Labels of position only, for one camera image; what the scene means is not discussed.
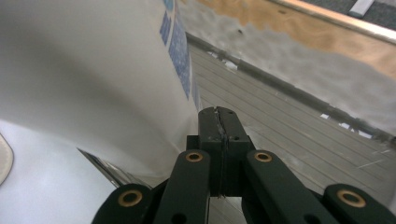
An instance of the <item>floor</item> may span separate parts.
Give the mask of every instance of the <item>floor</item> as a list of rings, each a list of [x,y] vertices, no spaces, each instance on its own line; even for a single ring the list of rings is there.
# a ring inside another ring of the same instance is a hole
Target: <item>floor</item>
[[[194,45],[190,50],[203,106],[235,111],[256,148],[275,152],[308,188],[322,193],[330,184],[347,183],[390,203],[396,189],[394,149],[349,131],[213,53]]]

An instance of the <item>white surface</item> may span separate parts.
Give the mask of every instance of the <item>white surface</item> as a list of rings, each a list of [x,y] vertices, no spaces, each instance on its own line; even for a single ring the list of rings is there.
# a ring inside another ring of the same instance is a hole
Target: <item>white surface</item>
[[[115,189],[75,147],[5,123],[15,161],[0,185],[0,223],[91,223]]]
[[[6,140],[0,134],[0,185],[7,178],[14,161],[14,154]]]
[[[190,34],[354,118],[396,134],[396,80],[346,56],[309,49],[268,27],[259,30],[250,23],[242,26],[237,19],[218,15],[197,1],[179,2],[184,26]]]
[[[0,119],[134,175],[169,175],[197,110],[151,25],[165,11],[153,2],[160,17],[145,1],[2,1]]]
[[[353,5],[352,9],[349,10],[349,13],[353,12],[363,17],[373,2],[374,0],[358,0],[355,5]]]

